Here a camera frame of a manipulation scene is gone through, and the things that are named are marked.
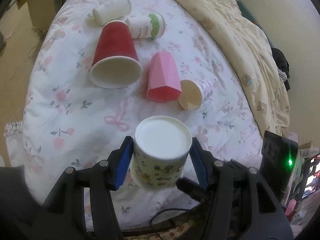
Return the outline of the yellow cartoon paper cup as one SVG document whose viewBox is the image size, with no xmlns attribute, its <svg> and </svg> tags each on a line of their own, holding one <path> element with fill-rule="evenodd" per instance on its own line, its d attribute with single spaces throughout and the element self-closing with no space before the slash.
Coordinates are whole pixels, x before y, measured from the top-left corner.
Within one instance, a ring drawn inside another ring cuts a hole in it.
<svg viewBox="0 0 320 240">
<path fill-rule="evenodd" d="M 135 131 L 131 176 L 148 190 L 174 187 L 181 177 L 192 137 L 181 121 L 164 115 L 144 119 Z"/>
</svg>

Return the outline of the kitty pattern paper cup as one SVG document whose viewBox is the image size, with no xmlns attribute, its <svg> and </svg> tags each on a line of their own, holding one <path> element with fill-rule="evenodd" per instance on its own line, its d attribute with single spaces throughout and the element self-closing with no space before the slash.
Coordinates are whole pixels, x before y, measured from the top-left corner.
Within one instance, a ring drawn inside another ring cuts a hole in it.
<svg viewBox="0 0 320 240">
<path fill-rule="evenodd" d="M 178 104 L 185 110 L 195 111 L 213 94 L 213 83 L 206 78 L 180 81 L 181 94 Z"/>
</svg>

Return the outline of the pink faceted plastic cup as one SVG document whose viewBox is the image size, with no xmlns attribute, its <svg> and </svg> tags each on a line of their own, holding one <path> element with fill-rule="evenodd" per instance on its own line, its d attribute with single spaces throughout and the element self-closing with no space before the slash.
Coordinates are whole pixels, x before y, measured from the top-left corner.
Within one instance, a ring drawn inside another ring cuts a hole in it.
<svg viewBox="0 0 320 240">
<path fill-rule="evenodd" d="M 157 52 L 150 63 L 147 99 L 160 103 L 176 101 L 181 92 L 173 55 L 167 51 Z"/>
</svg>

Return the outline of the red ribbed paper cup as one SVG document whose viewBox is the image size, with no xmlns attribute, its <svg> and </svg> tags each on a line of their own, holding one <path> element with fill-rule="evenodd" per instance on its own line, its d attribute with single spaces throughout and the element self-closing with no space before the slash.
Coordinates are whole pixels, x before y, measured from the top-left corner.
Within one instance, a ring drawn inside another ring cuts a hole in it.
<svg viewBox="0 0 320 240">
<path fill-rule="evenodd" d="M 101 88 L 118 89 L 137 82 L 142 72 L 127 24 L 120 20 L 108 22 L 95 50 L 90 80 Z"/>
</svg>

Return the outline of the green label paper cup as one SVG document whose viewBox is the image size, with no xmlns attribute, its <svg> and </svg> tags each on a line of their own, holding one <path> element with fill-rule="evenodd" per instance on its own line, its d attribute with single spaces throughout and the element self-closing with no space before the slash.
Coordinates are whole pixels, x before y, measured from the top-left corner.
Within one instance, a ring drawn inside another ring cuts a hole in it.
<svg viewBox="0 0 320 240">
<path fill-rule="evenodd" d="M 125 20 L 132 38 L 159 38 L 165 32 L 165 20 L 159 13 L 147 14 Z"/>
</svg>

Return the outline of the plain white paper cup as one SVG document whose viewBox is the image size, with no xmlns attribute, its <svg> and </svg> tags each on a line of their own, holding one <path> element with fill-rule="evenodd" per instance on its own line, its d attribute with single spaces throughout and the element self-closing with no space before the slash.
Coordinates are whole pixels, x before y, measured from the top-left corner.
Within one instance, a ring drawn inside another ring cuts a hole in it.
<svg viewBox="0 0 320 240">
<path fill-rule="evenodd" d="M 92 10 L 94 21 L 98 25 L 129 15 L 131 13 L 130 0 L 106 0 Z"/>
</svg>

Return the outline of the black box green light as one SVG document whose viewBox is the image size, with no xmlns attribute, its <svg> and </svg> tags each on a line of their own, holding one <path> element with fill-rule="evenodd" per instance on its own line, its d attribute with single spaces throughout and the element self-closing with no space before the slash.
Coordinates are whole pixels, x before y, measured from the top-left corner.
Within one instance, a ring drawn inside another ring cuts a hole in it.
<svg viewBox="0 0 320 240">
<path fill-rule="evenodd" d="M 259 171 L 277 200 L 281 201 L 295 166 L 298 144 L 270 131 L 265 131 L 261 153 L 263 158 Z"/>
</svg>

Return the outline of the dark clothes pile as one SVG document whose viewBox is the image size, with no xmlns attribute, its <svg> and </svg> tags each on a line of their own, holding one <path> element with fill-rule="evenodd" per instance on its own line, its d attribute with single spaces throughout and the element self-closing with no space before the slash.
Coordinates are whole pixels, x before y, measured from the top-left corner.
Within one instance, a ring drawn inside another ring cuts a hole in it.
<svg viewBox="0 0 320 240">
<path fill-rule="evenodd" d="M 272 50 L 273 59 L 278 68 L 279 76 L 282 79 L 286 90 L 288 91 L 291 89 L 289 84 L 289 78 L 290 78 L 289 63 L 281 50 L 277 48 L 271 48 L 271 50 Z"/>
</svg>

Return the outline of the floral white bed sheet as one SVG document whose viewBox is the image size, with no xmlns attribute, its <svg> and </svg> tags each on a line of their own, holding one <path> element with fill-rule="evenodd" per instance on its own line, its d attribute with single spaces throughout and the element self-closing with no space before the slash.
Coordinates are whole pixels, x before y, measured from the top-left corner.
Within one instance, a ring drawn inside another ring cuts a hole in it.
<svg viewBox="0 0 320 240">
<path fill-rule="evenodd" d="M 185 123 L 205 150 L 221 160 L 259 167 L 263 140 L 239 79 L 210 35 L 174 0 L 130 0 L 131 17 L 161 14 L 161 38 L 135 41 L 142 77 L 122 89 L 93 85 L 89 69 L 101 33 L 92 10 L 105 0 L 67 0 L 54 18 L 31 72 L 23 117 L 25 178 L 42 203 L 65 168 L 106 159 L 150 116 Z M 182 80 L 207 78 L 209 100 L 196 111 L 148 100 L 149 63 L 170 52 Z"/>
</svg>

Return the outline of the yellow bear pattern duvet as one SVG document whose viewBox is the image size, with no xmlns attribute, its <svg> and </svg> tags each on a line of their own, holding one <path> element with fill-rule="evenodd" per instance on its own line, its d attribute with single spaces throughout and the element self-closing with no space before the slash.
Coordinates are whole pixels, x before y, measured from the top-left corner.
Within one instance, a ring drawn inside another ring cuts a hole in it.
<svg viewBox="0 0 320 240">
<path fill-rule="evenodd" d="M 217 43 L 236 72 L 260 133 L 285 135 L 287 91 L 265 33 L 244 18 L 236 0 L 175 0 Z"/>
</svg>

